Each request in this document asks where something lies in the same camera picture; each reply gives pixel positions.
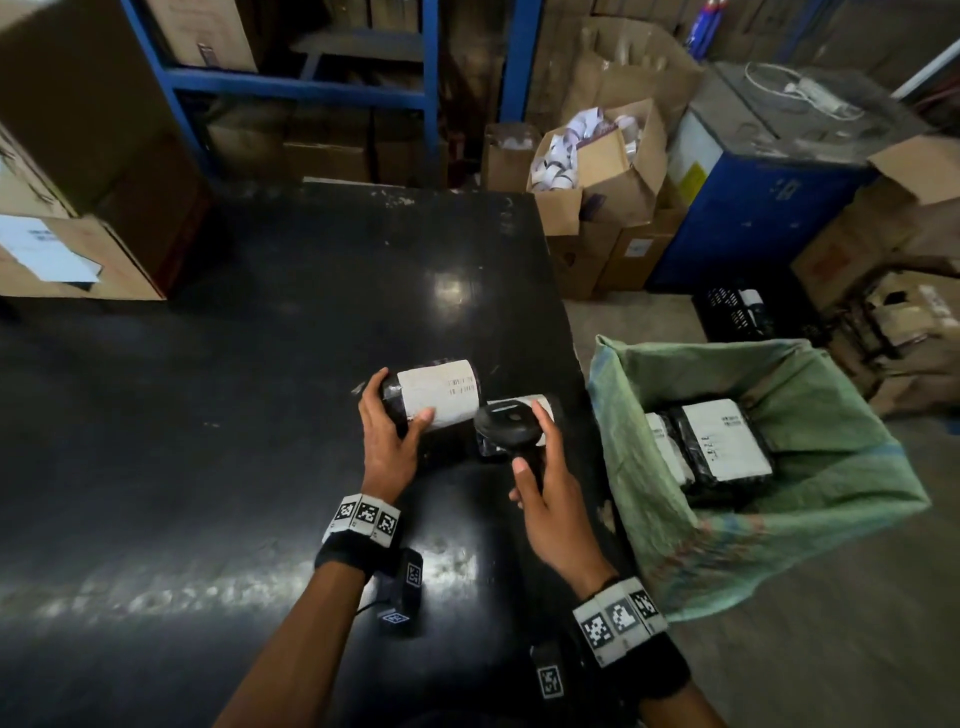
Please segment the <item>wristband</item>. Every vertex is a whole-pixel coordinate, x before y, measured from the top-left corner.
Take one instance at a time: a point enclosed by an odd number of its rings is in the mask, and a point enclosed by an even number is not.
[[[573,610],[597,664],[628,702],[665,698],[690,680],[690,668],[666,634],[666,618],[635,576]]]
[[[336,561],[359,569],[368,581],[375,571],[390,572],[396,560],[391,546],[399,520],[400,512],[380,498],[345,497],[326,528],[314,569]]]

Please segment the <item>fingers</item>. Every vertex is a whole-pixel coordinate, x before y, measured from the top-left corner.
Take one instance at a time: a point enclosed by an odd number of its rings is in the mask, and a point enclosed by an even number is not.
[[[366,410],[367,419],[364,419],[364,425],[368,423],[368,420],[376,417],[378,414],[387,416],[386,411],[383,409],[383,402],[380,400],[380,385],[383,383],[383,380],[387,378],[387,374],[390,371],[384,367],[375,375],[370,377],[370,381],[367,382],[367,386],[364,387],[363,395],[360,396],[360,417],[364,417],[364,410]]]
[[[513,467],[514,481],[520,494],[520,502],[523,504],[523,513],[528,519],[537,518],[546,512],[543,498],[540,497],[540,491],[537,489],[537,479],[527,461],[522,457],[514,458]]]
[[[420,443],[420,436],[433,422],[433,416],[437,413],[435,407],[427,407],[417,413],[417,417],[410,421],[410,429],[407,436],[403,438],[403,448],[405,450],[417,452],[417,445]]]
[[[546,467],[560,467],[566,469],[566,460],[564,460],[564,436],[560,434],[560,428],[550,419],[543,406],[536,400],[530,402],[530,408],[537,415],[537,421],[540,423],[540,429],[546,435]]]

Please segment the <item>black table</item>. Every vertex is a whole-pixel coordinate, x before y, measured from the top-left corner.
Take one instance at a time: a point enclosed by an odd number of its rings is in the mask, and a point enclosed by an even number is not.
[[[351,390],[380,366],[465,357],[489,399],[554,395],[590,513],[608,497],[529,197],[222,196],[229,235],[205,233],[169,303],[2,305],[4,726],[208,725],[359,487]],[[531,709],[529,635],[573,597],[511,486],[506,465],[424,469],[400,503],[425,560],[419,634],[359,617],[331,722]]]

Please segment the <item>person's right hand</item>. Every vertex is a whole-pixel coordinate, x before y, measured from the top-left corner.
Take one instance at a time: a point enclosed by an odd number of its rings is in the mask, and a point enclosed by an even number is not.
[[[531,404],[546,435],[543,495],[526,460],[514,458],[516,487],[510,500],[523,509],[527,538],[539,558],[552,567],[581,599],[600,591],[617,576],[600,551],[580,493],[580,483],[566,468],[560,430],[536,401]]]

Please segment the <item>floor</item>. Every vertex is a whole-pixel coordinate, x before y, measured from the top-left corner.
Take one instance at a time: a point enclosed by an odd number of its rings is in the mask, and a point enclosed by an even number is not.
[[[703,341],[684,297],[621,293],[566,310],[585,373],[598,333]],[[940,420],[890,428],[931,509],[798,565],[728,612],[674,626],[731,725],[960,725],[960,449]]]

